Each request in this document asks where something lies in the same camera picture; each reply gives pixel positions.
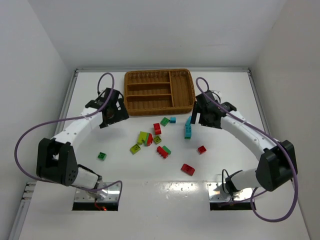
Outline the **red sloped lego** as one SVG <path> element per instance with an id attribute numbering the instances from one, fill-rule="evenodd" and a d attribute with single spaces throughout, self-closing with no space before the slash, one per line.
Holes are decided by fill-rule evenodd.
<path id="1" fill-rule="evenodd" d="M 194 169 L 192 166 L 190 166 L 190 165 L 188 165 L 188 164 L 186 164 L 186 163 L 184 163 L 184 164 L 182 165 L 182 167 L 181 167 L 180 170 L 181 170 L 183 173 L 185 173 L 185 174 L 187 174 L 187 175 L 189 175 L 189 176 L 193 176 L 194 173 L 195 173 L 195 169 Z"/>

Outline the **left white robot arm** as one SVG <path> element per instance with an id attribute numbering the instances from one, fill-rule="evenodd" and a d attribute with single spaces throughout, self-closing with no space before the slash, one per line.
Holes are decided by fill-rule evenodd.
<path id="1" fill-rule="evenodd" d="M 43 138 L 39 142 L 36 175 L 66 187 L 95 191 L 102 177 L 77 162 L 76 150 L 94 129 L 103 129 L 128 118 L 122 93 L 106 88 L 85 105 L 68 127 L 54 137 Z"/>

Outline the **long teal lego stack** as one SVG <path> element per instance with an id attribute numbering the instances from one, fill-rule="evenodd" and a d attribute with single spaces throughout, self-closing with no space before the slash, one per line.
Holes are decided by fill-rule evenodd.
<path id="1" fill-rule="evenodd" d="M 191 126 L 192 117 L 189 116 L 184 125 L 184 138 L 190 140 L 192 137 L 192 126 Z"/>

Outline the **small red square lego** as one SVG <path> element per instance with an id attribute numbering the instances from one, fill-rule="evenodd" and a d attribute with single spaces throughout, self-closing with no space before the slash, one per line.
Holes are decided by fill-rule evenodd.
<path id="1" fill-rule="evenodd" d="M 207 151 L 207 149 L 205 148 L 204 145 L 202 145 L 197 149 L 197 151 L 199 152 L 200 155 L 202 155 Z"/>

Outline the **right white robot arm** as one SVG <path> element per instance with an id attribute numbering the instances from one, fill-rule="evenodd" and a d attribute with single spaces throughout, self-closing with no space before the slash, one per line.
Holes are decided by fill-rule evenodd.
<path id="1" fill-rule="evenodd" d="M 239 170 L 225 179 L 223 185 L 227 194 L 233 195 L 246 188 L 262 187 L 272 192 L 294 177 L 298 172 L 295 149 L 288 141 L 272 141 L 270 138 L 248 126 L 248 122 L 237 108 L 229 102 L 217 106 L 210 101 L 210 90 L 196 96 L 191 124 L 199 117 L 199 124 L 205 127 L 229 132 L 244 144 L 257 158 L 257 168 Z"/>

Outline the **green two-stud lego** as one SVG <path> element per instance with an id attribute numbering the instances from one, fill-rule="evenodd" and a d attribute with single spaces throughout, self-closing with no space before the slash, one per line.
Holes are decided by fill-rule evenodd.
<path id="1" fill-rule="evenodd" d="M 169 122 L 170 122 L 170 120 L 169 120 L 168 118 L 164 117 L 164 118 L 160 121 L 160 124 L 165 127 Z"/>

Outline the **small lime square lego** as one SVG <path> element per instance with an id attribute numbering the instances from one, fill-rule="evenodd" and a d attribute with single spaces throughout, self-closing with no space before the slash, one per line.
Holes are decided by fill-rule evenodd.
<path id="1" fill-rule="evenodd" d="M 153 141 L 157 145 L 162 142 L 162 139 L 157 135 L 153 138 Z"/>

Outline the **red two-stud lego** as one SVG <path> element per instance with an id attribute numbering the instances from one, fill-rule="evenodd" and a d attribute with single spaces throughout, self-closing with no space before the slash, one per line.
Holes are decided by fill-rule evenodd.
<path id="1" fill-rule="evenodd" d="M 154 123 L 153 124 L 153 129 L 154 129 L 154 134 L 155 135 L 161 135 L 162 134 L 161 126 L 160 126 L 159 123 Z"/>

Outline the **small teal lego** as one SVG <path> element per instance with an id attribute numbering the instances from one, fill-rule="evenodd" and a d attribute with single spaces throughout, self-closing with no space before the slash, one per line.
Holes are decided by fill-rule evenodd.
<path id="1" fill-rule="evenodd" d="M 176 117 L 171 117 L 170 118 L 170 123 L 175 124 L 176 123 Z"/>

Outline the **dark green square lego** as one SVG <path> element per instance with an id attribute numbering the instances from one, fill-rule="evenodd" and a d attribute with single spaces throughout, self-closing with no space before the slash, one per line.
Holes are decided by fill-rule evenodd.
<path id="1" fill-rule="evenodd" d="M 98 154 L 98 156 L 97 156 L 97 158 L 98 158 L 99 160 L 101 160 L 101 161 L 104 161 L 104 160 L 106 159 L 106 157 L 107 157 L 107 154 L 104 153 L 104 152 L 100 152 L 100 153 Z"/>

